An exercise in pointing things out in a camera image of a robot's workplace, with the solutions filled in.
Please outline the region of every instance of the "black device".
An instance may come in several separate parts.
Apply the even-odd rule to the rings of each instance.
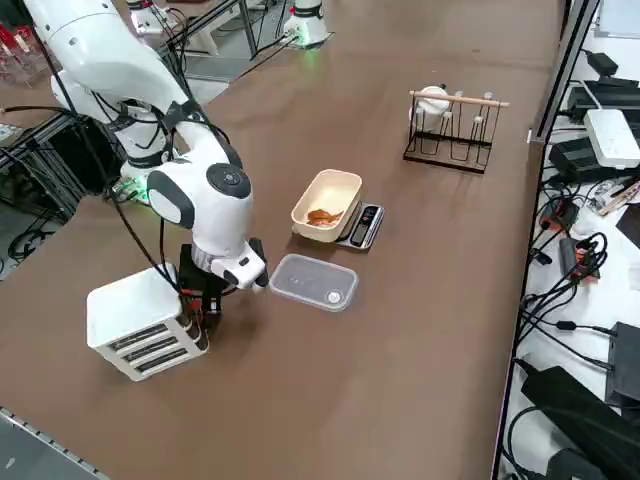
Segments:
[[[551,147],[549,160],[558,170],[562,183],[566,184],[640,176],[640,167],[618,170],[600,165],[588,137],[556,143]]]
[[[579,248],[578,240],[573,238],[563,238],[559,242],[560,248],[560,268],[563,275],[569,275],[569,272],[573,272],[570,278],[579,278],[584,273],[588,272],[591,268],[589,264],[591,262],[586,258],[587,255],[592,255],[593,253],[585,252]],[[600,278],[600,270],[596,269],[591,274],[586,277],[584,280],[589,279],[597,279]]]
[[[591,464],[608,480],[640,480],[640,430],[564,368],[538,371],[528,365],[526,371],[522,393],[584,452]]]
[[[607,372],[606,399],[620,406],[640,402],[640,328],[616,323],[611,337]]]
[[[565,448],[556,453],[547,464],[548,480],[607,480],[600,469],[580,453]]]
[[[548,225],[548,229],[570,230],[578,218],[580,208],[571,200],[556,198],[547,203],[540,215],[540,226]]]
[[[361,203],[336,243],[358,250],[368,250],[373,245],[383,217],[384,208],[380,205]]]
[[[611,57],[603,52],[584,51],[587,55],[587,63],[598,75],[602,77],[613,77],[618,71],[618,64],[611,60]]]
[[[592,80],[585,83],[602,108],[615,108],[622,111],[632,131],[635,124],[640,123],[640,88],[600,85]],[[567,107],[566,113],[574,123],[582,123],[587,110],[598,108],[584,87],[571,89]]]
[[[627,87],[637,88],[640,85],[638,80],[630,80],[628,78],[616,78],[616,77],[600,77],[598,85],[608,87]]]

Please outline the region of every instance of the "white mug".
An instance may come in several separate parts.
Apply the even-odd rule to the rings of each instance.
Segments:
[[[421,91],[424,93],[435,93],[437,95],[448,95],[446,90],[436,86],[425,87]],[[430,132],[439,127],[442,121],[442,115],[448,109],[448,100],[422,98],[418,100],[415,115],[412,115],[412,111],[409,112],[411,123],[419,132]]]

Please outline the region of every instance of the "plastic container lid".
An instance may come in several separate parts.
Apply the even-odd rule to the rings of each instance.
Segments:
[[[340,265],[290,254],[276,268],[269,286],[283,297],[328,312],[341,312],[351,303],[358,275]]]

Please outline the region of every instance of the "red object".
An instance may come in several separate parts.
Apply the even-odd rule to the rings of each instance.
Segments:
[[[4,43],[9,50],[19,49],[18,42],[13,38],[11,32],[4,25],[0,25],[0,41]]]
[[[26,43],[30,49],[33,49],[36,52],[40,51],[40,46],[38,45],[38,42],[36,42],[36,39],[33,36],[33,32],[29,27],[16,28],[16,36],[18,35],[20,35],[20,37],[24,40],[24,43]]]

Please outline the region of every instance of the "food container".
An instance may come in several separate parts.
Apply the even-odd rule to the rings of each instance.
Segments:
[[[300,235],[319,242],[335,242],[360,202],[362,178],[340,170],[323,170],[316,175],[291,212],[293,229]],[[307,224],[307,214],[325,210],[332,215],[344,212],[331,226]]]

